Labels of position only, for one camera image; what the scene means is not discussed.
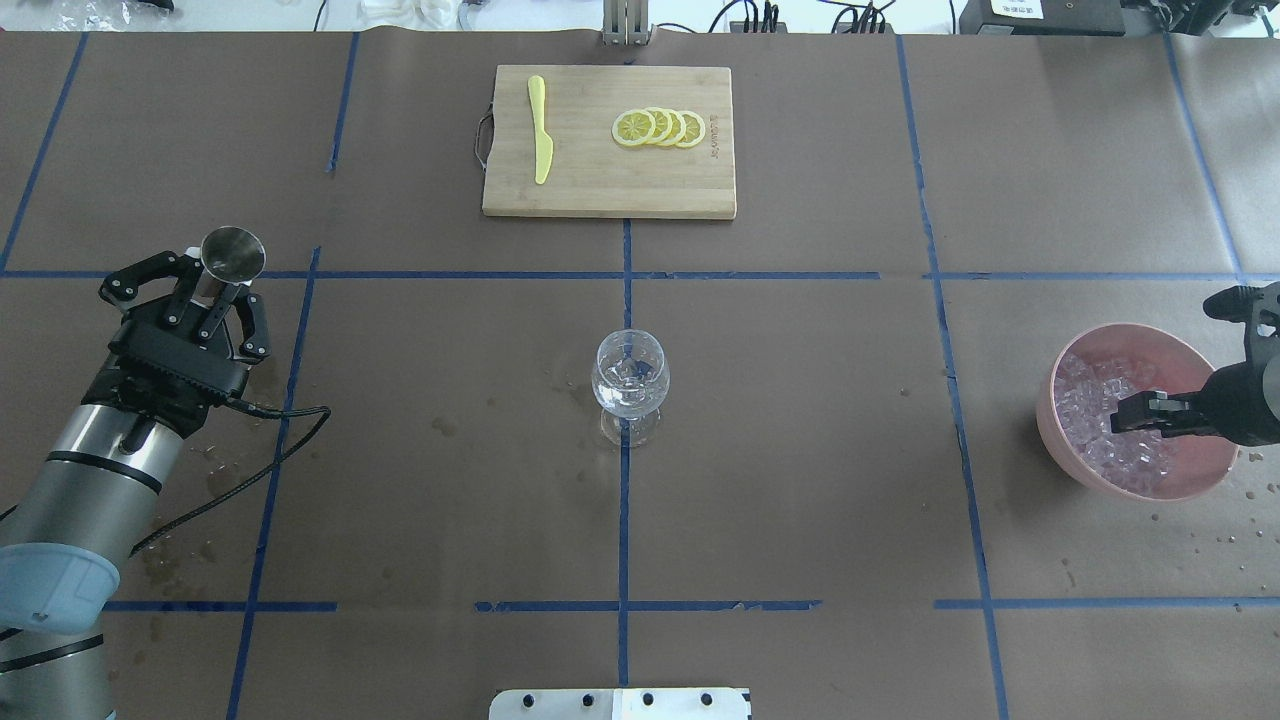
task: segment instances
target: lemon slice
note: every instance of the lemon slice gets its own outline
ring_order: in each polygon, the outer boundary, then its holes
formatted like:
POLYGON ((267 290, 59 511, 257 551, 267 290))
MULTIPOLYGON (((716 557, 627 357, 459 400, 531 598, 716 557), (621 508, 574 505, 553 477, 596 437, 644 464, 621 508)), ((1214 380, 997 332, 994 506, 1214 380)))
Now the lemon slice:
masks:
POLYGON ((627 110, 613 120, 613 140, 623 147, 636 147, 653 140, 658 120, 648 110, 627 110))
POLYGON ((666 108, 645 108, 645 111, 653 115, 653 120, 658 127, 658 129, 654 131, 653 137, 645 141, 645 145, 658 145, 671 136, 671 128, 675 127, 675 123, 672 122, 672 111, 666 108))
POLYGON ((681 110, 680 117, 685 120, 685 135, 676 142, 676 147, 692 147, 707 136, 707 122, 692 110, 681 110))
POLYGON ((650 141, 660 147, 671 147, 685 137, 685 117, 680 114, 680 110, 667 110, 667 115, 671 118, 671 129, 663 138, 650 141))

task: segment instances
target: glass base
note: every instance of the glass base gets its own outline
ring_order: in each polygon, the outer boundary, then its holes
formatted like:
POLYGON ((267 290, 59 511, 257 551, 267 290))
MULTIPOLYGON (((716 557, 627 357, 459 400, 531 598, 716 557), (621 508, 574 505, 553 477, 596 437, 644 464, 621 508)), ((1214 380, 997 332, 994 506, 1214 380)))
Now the glass base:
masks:
POLYGON ((659 421, 662 421, 660 409, 635 420, 623 420, 617 415, 611 415, 607 410, 600 410, 600 432, 618 447, 622 447, 623 436, 627 447, 640 447, 649 442, 659 421))

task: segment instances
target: brown table surface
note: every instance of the brown table surface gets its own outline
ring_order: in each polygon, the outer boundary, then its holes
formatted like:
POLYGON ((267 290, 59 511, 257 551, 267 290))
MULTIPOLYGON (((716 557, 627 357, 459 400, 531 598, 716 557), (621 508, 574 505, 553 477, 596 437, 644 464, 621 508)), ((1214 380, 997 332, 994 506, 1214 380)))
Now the brown table surface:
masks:
MULTIPOLYGON (((250 397, 334 409, 276 484, 128 566, 122 717, 617 685, 749 687, 756 717, 1275 716, 1280 455, 1117 501, 1032 409, 1106 322, 1242 357, 1199 304, 1280 278, 1280 46, 598 42, 0 35, 4 506, 106 352, 97 278, 221 224, 268 245, 250 397), (495 65, 623 61, 733 69, 737 219, 483 217, 495 65), (626 316, 673 379, 620 452, 589 365, 626 316)), ((160 515, 276 441, 215 413, 160 515)))

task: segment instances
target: cutting board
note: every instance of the cutting board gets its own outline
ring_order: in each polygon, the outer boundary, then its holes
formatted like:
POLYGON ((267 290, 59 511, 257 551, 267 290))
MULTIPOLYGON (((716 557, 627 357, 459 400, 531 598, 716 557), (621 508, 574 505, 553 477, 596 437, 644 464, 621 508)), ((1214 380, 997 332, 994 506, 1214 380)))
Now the cutting board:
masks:
POLYGON ((485 215, 728 220, 737 214, 733 92, 728 68, 498 65, 485 215), (534 183, 529 77, 547 81, 550 174, 534 183), (662 106, 707 119, 690 147, 622 147, 613 120, 662 106))

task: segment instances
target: wine glass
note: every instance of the wine glass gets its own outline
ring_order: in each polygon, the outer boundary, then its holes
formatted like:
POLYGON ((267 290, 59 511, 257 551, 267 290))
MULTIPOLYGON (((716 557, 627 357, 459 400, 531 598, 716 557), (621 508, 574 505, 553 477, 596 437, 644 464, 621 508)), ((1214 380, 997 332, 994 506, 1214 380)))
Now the wine glass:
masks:
POLYGON ((667 398, 671 369, 658 338, 644 331, 609 333, 595 351, 591 389, 600 402, 600 430, 614 445, 649 441, 667 398))

